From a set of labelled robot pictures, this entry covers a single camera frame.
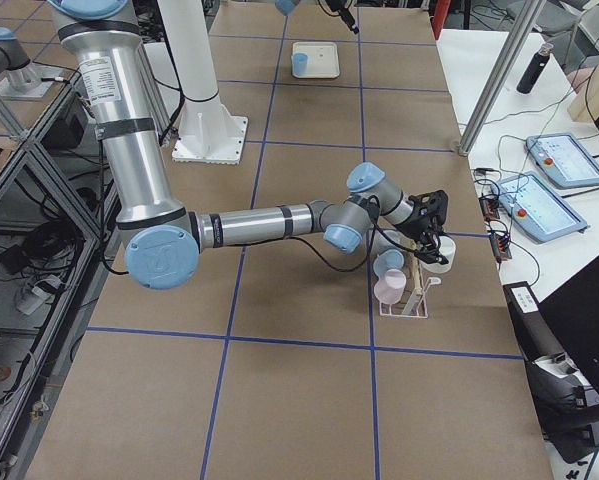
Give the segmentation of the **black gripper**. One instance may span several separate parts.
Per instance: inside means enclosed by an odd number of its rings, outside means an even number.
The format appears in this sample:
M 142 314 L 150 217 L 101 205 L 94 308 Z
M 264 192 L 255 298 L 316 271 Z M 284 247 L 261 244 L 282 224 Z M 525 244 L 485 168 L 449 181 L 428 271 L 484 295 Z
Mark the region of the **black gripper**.
M 412 240 L 419 240 L 416 257 L 424 263 L 437 260 L 440 236 L 447 217 L 448 195 L 444 190 L 436 190 L 421 195 L 410 195 L 412 212 L 403 222 L 403 234 Z
M 348 10 L 349 1 L 347 0 L 325 0 L 325 4 L 332 13 L 341 13 L 341 20 L 353 34 L 359 33 L 356 20 Z

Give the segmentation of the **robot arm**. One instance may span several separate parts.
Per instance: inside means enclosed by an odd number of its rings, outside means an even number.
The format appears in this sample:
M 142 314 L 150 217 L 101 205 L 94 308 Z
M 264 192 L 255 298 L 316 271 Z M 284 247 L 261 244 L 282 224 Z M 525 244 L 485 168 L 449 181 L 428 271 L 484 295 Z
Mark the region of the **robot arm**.
M 448 265 L 442 250 L 448 197 L 443 191 L 407 195 L 370 162 L 347 180 L 348 198 L 298 205 L 199 214 L 173 194 L 153 109 L 158 89 L 140 57 L 142 38 L 128 1 L 55 1 L 61 44 L 77 59 L 112 171 L 121 209 L 116 223 L 130 276 L 166 290 L 186 283 L 210 248 L 246 246 L 320 233 L 343 253 L 354 252 L 379 220 L 412 241 L 411 253 Z
M 289 16 L 301 3 L 301 0 L 275 0 L 274 5 L 284 16 Z M 347 28 L 355 35 L 359 34 L 359 27 L 352 15 L 349 7 L 349 1 L 343 0 L 325 0 L 317 1 L 317 5 L 328 16 L 339 18 Z

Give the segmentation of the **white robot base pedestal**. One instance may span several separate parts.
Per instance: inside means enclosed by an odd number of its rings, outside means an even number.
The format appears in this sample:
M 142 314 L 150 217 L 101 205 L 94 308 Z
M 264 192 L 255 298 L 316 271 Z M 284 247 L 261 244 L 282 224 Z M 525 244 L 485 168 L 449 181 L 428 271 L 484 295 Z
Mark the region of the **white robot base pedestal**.
M 220 98 L 202 3 L 158 3 L 185 98 L 173 159 L 237 164 L 248 119 L 233 116 Z

